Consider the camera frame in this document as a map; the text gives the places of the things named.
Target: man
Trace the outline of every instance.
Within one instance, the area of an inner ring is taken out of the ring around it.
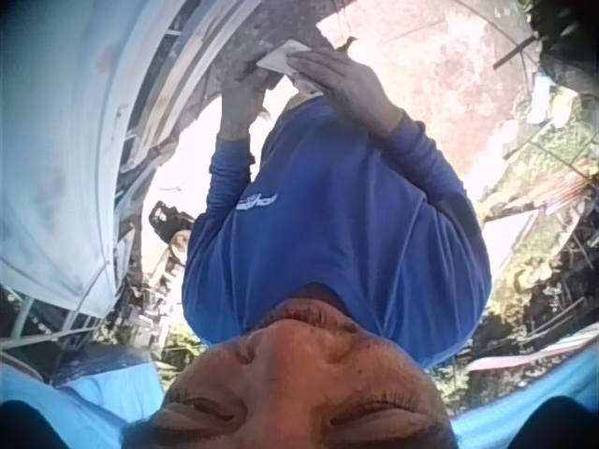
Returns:
[[[223,92],[183,308],[211,347],[124,447],[453,447],[421,367],[459,350],[489,295],[460,180],[374,72],[337,51],[289,64],[319,86],[254,159],[257,70]]]

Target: blue shirt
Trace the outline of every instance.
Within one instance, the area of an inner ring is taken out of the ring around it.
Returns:
[[[406,117],[379,141],[317,98],[281,117],[253,182],[249,141],[219,140],[183,283],[197,335],[238,336],[320,283],[421,366],[455,354],[489,296],[489,260],[462,184],[423,128]]]

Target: ground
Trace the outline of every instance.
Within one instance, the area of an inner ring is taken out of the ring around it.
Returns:
[[[263,0],[190,98],[178,123],[183,130],[179,149],[158,171],[143,216],[158,199],[193,216],[204,210],[208,164],[220,121],[218,92],[226,71],[249,54],[271,50],[288,38],[312,47],[337,47],[349,36],[357,37],[350,55],[371,65],[389,96],[426,123],[429,135],[464,180],[481,223],[503,216],[506,205],[526,199],[543,183],[564,181],[559,186],[563,190],[580,181],[580,175],[594,180],[599,167],[596,129],[582,120],[579,109],[563,129],[551,121],[526,123],[538,48],[533,45],[499,70],[492,69],[530,33],[518,4],[511,0]],[[258,119],[252,128],[256,159],[293,93],[288,80],[267,93],[265,106],[272,119]],[[592,262],[588,267],[586,258],[596,263],[599,254],[581,251],[570,239],[580,218],[576,232],[583,243],[597,226],[596,212],[588,214],[592,197],[584,189],[581,192],[567,198],[560,210],[538,213],[530,221],[526,236],[514,241],[509,261],[497,270],[489,305],[472,341],[431,372],[452,414],[524,386],[563,357],[470,373],[468,363],[482,356],[540,349],[537,346],[557,340],[575,326],[525,342],[535,327],[579,297],[588,296],[591,306],[596,304],[597,286],[585,281],[596,266]],[[151,272],[164,246],[147,222],[142,239],[144,271]],[[499,240],[493,246],[502,245]],[[176,367],[187,363],[197,353],[196,345],[188,330],[178,328],[163,361]],[[167,372],[169,382],[174,371]]]

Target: lip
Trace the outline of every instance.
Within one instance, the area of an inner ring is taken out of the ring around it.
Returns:
[[[359,327],[343,313],[318,299],[290,298],[281,303],[254,329],[264,329],[283,320],[295,320],[329,332],[355,334]]]

